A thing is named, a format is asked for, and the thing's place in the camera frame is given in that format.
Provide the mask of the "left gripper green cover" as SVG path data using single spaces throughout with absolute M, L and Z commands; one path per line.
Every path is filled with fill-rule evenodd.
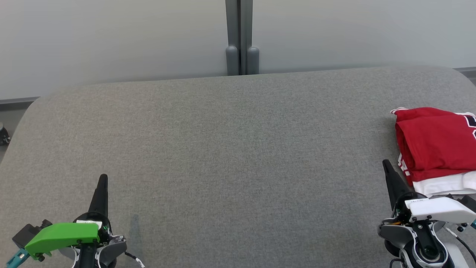
M 88 213 L 80 215 L 73 222 L 55 223 L 41 229 L 24 248 L 37 260 L 39 255 L 51 255 L 52 251 L 68 246 L 105 243 L 111 230 L 108 219 L 108 176 L 101 174 Z

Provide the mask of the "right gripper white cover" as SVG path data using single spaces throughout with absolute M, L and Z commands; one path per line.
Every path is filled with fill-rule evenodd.
M 418 193 L 406 184 L 388 159 L 382 161 L 382 166 L 391 209 L 395 209 L 396 216 L 403 217 L 404 222 L 433 220 L 471 224 L 475 221 L 475 200 L 471 197 L 417 199 Z

